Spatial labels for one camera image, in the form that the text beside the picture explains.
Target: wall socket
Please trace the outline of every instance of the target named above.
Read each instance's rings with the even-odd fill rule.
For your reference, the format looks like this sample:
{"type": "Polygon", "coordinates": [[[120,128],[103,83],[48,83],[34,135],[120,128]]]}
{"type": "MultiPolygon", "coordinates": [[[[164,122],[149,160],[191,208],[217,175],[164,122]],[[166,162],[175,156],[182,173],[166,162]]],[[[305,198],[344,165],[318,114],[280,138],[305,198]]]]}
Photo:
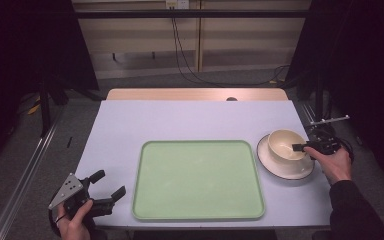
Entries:
{"type": "Polygon", "coordinates": [[[189,0],[166,0],[166,9],[189,9],[189,0]]]}

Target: white table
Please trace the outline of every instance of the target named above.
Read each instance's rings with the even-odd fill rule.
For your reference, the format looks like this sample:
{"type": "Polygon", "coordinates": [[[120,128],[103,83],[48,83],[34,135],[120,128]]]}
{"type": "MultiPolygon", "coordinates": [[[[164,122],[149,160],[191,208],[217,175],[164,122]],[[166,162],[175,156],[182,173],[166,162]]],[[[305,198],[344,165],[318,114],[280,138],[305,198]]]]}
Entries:
{"type": "Polygon", "coordinates": [[[106,177],[90,187],[95,199],[107,198],[122,185],[127,194],[97,225],[129,229],[275,228],[327,226],[331,212],[329,184],[318,163],[302,180],[285,180],[267,171],[256,155],[259,140],[276,129],[305,131],[291,101],[141,101],[101,104],[76,171],[80,179],[104,169],[106,177]],[[241,139],[253,148],[266,204],[252,221],[142,222],[132,214],[140,150],[149,140],[241,139]]]}

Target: person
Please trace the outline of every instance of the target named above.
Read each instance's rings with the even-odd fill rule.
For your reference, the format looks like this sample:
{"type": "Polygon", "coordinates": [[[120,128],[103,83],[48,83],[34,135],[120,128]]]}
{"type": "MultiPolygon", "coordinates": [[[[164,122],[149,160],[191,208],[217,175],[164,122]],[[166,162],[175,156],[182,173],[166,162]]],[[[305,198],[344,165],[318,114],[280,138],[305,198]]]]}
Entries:
{"type": "MultiPolygon", "coordinates": [[[[352,181],[348,152],[340,148],[332,155],[323,155],[311,147],[305,147],[304,151],[320,163],[331,184],[329,195],[333,210],[330,215],[330,239],[384,240],[384,225],[380,217],[352,181]]],[[[82,219],[92,204],[92,200],[87,201],[71,220],[68,217],[61,218],[59,230],[63,240],[90,239],[82,219]]],[[[64,215],[64,207],[58,206],[58,216],[64,215]]]]}

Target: plate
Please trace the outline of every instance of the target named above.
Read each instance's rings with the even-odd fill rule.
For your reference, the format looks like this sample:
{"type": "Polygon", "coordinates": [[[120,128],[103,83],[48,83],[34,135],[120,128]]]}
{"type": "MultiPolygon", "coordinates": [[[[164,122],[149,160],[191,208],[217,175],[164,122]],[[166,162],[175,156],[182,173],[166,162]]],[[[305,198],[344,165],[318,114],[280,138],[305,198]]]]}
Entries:
{"type": "Polygon", "coordinates": [[[132,206],[137,219],[256,219],[264,209],[256,161],[247,142],[143,145],[132,206]]]}
{"type": "Polygon", "coordinates": [[[257,146],[257,155],[263,166],[274,175],[288,179],[298,180],[307,177],[313,172],[314,161],[307,154],[303,159],[298,161],[278,161],[271,154],[268,147],[269,135],[263,137],[257,146]]]}

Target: person's left hand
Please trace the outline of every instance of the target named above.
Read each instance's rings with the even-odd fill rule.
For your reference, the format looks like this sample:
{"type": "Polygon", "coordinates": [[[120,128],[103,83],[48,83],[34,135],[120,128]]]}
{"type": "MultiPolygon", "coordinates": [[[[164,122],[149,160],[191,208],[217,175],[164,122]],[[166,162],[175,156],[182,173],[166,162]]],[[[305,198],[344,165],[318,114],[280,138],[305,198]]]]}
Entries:
{"type": "Polygon", "coordinates": [[[90,234],[82,221],[85,215],[92,208],[93,201],[88,200],[79,208],[73,219],[66,215],[63,203],[58,205],[58,216],[64,216],[58,221],[58,228],[63,240],[90,240],[90,234]]]}

